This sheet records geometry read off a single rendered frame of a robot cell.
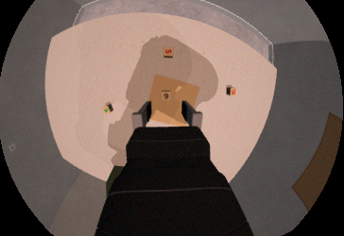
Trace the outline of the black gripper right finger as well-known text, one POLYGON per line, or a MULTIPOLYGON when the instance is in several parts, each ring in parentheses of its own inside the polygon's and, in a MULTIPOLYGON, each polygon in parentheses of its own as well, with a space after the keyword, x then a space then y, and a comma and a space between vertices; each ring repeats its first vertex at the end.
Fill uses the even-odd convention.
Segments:
POLYGON ((182 101, 181 114, 189 126, 197 126, 201 130, 203 116, 201 111, 196 111, 187 101, 182 101))

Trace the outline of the tan square mat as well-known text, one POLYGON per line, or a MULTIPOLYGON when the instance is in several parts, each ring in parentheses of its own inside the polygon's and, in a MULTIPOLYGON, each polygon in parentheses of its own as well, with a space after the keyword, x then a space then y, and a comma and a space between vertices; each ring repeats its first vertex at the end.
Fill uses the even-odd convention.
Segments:
POLYGON ((174 126, 187 126, 181 114, 181 102, 194 106, 198 97, 198 86, 174 78, 154 76, 148 101, 152 103, 150 120, 174 126), (162 101, 162 91, 171 91, 171 101, 162 101))

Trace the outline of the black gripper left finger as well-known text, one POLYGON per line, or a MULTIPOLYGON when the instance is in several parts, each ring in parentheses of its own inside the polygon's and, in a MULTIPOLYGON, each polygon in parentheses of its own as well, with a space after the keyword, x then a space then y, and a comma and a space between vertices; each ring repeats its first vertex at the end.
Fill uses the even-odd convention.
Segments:
POLYGON ((149 122, 151 114, 151 101, 146 101, 138 112, 134 112, 131 115, 133 131, 137 127, 146 126, 146 123, 149 122))

